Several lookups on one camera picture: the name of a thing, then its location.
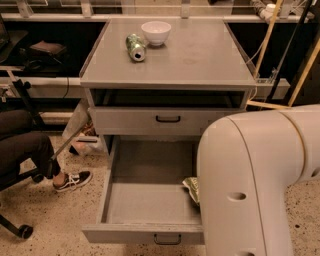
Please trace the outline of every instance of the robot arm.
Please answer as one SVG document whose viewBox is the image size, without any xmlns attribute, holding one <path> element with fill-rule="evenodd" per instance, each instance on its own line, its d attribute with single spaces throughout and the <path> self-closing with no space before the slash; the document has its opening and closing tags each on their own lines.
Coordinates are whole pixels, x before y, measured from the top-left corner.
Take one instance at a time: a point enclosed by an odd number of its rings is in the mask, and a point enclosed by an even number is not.
<svg viewBox="0 0 320 256">
<path fill-rule="evenodd" d="M 198 150 L 208 256 L 292 256 L 285 207 L 291 184 L 320 172 L 320 105 L 222 118 Z"/>
</svg>

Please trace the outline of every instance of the green can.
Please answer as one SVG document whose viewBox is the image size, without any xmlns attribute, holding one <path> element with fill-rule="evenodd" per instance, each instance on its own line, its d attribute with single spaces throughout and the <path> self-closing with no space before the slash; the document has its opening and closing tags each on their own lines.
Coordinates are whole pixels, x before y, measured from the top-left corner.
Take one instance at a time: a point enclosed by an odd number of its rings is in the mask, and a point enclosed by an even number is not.
<svg viewBox="0 0 320 256">
<path fill-rule="evenodd" d="M 146 46 L 143 40 L 136 34 L 128 35 L 126 38 L 126 46 L 129 56 L 134 61 L 143 61 L 146 57 Z"/>
</svg>

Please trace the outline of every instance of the person's leg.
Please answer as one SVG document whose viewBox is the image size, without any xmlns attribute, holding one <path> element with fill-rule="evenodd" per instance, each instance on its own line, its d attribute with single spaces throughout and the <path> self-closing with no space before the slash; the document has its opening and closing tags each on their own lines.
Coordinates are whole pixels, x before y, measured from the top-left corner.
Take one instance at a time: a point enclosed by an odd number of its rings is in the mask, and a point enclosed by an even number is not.
<svg viewBox="0 0 320 256">
<path fill-rule="evenodd" d="M 0 140 L 31 131 L 32 118 L 26 110 L 0 112 Z"/>
<path fill-rule="evenodd" d="M 0 173 L 5 173 L 31 158 L 39 171 L 47 178 L 50 176 L 49 159 L 53 155 L 50 138 L 40 132 L 29 132 L 12 136 L 0 141 Z M 52 162 L 51 174 L 57 176 L 60 166 Z"/>
<path fill-rule="evenodd" d="M 23 161 L 31 158 L 45 177 L 53 178 L 53 187 L 57 192 L 84 186 L 91 180 L 91 172 L 65 174 L 60 171 L 57 160 L 50 165 L 53 153 L 50 138 L 45 133 L 29 132 L 4 139 L 0 141 L 0 176 L 15 170 Z"/>
</svg>

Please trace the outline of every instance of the drawer handle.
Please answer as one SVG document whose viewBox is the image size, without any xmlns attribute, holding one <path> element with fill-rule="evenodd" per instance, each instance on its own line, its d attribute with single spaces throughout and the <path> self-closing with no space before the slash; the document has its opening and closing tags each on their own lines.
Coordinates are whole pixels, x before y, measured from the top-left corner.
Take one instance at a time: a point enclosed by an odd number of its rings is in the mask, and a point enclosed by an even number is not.
<svg viewBox="0 0 320 256">
<path fill-rule="evenodd" d="M 160 242 L 158 241 L 157 234 L 154 234 L 154 242 L 157 245 L 178 245 L 181 243 L 181 234 L 179 234 L 178 241 L 176 242 Z"/>
<path fill-rule="evenodd" d="M 181 121 L 181 116 L 173 116 L 173 117 L 156 116 L 156 120 L 159 123 L 179 123 Z"/>
</svg>

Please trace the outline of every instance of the sneaker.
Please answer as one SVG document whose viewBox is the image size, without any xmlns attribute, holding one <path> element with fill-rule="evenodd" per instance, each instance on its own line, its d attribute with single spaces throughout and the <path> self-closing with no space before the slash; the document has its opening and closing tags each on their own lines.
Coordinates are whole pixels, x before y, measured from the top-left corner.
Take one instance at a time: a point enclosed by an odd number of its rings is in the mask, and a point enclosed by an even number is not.
<svg viewBox="0 0 320 256">
<path fill-rule="evenodd" d="M 55 185 L 53 187 L 57 192 L 64 192 L 69 189 L 75 190 L 76 188 L 86 185 L 92 178 L 92 173 L 85 171 L 78 174 L 67 173 L 66 179 L 62 185 Z"/>
</svg>

